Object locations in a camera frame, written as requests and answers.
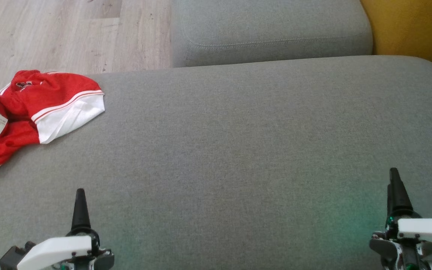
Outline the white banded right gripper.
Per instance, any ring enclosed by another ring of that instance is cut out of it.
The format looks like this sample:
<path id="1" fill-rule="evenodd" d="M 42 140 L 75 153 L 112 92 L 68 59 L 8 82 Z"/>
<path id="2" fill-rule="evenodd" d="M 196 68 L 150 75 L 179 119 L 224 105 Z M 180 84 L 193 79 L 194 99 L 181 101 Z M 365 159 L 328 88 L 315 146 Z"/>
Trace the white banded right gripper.
<path id="1" fill-rule="evenodd" d="M 432 218 L 414 212 L 398 169 L 389 175 L 385 230 L 372 234 L 370 249 L 384 270 L 432 270 Z"/>

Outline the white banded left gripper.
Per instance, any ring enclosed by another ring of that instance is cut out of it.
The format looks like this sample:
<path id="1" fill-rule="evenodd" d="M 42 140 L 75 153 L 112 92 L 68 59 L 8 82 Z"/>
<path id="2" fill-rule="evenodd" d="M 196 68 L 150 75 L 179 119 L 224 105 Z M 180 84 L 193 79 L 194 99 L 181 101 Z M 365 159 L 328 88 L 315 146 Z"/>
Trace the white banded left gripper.
<path id="1" fill-rule="evenodd" d="M 19 270 L 110 270 L 114 253 L 101 248 L 96 231 L 91 229 L 84 188 L 76 191 L 71 232 L 49 238 L 32 247 L 17 264 Z"/>

